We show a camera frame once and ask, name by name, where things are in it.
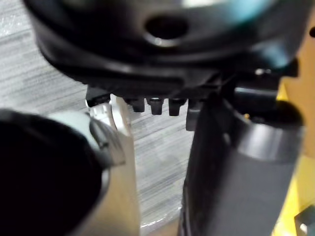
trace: yellow surface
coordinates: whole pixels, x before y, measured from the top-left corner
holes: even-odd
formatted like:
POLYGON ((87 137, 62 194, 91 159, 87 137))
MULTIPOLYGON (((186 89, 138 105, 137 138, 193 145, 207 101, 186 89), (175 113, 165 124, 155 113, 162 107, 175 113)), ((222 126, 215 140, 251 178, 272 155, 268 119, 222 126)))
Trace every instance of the yellow surface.
POLYGON ((278 99, 289 99, 302 112, 307 133, 303 154, 292 179, 273 236, 296 236, 294 217, 315 204, 315 39, 308 35, 315 26, 315 11, 299 53, 300 78, 285 79, 278 99))
MULTIPOLYGON (((288 100, 285 83, 279 91, 278 99, 288 100)), ((296 236, 294 217, 311 204, 315 204, 315 159, 302 154, 272 236, 296 236)))

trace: gray surface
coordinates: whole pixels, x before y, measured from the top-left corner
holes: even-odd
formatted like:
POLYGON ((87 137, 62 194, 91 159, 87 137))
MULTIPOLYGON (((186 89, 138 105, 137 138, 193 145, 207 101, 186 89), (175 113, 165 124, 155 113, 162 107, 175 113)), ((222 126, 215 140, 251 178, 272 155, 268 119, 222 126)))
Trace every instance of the gray surface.
MULTIPOLYGON (((39 54, 27 16, 18 0, 0 0, 0 107, 47 114, 86 111, 86 86, 57 72, 39 54)), ((192 133, 186 110, 177 118, 153 117, 149 107, 131 114, 142 213, 142 233, 179 213, 192 133)))

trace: blurry object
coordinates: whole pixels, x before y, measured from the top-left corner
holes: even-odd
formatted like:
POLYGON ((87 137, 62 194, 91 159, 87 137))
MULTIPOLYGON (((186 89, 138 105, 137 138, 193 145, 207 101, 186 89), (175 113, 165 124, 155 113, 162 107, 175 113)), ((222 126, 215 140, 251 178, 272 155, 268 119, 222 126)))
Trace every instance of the blurry object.
POLYGON ((295 217, 297 236, 315 236, 315 206, 309 206, 295 217))

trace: black cylindrical tube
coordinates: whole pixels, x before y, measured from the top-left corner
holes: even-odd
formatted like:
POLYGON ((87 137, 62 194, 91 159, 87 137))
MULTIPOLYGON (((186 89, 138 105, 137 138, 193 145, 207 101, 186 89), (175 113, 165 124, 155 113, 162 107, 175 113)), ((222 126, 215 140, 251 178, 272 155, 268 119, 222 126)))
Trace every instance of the black cylindrical tube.
POLYGON ((180 236, 268 236, 280 214, 303 122, 289 103, 245 119, 209 99, 193 140, 180 236))

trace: circular hole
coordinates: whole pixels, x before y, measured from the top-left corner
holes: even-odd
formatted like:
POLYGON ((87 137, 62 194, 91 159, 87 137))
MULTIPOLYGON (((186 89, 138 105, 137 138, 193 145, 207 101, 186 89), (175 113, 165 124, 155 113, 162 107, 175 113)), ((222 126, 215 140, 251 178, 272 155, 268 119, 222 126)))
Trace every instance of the circular hole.
POLYGON ((158 16, 146 23, 146 31, 153 37, 172 40, 183 37, 188 32, 188 24, 179 17, 158 16))
POLYGON ((311 28, 311 30, 310 30, 310 36, 311 36, 312 38, 315 38, 315 27, 311 28))

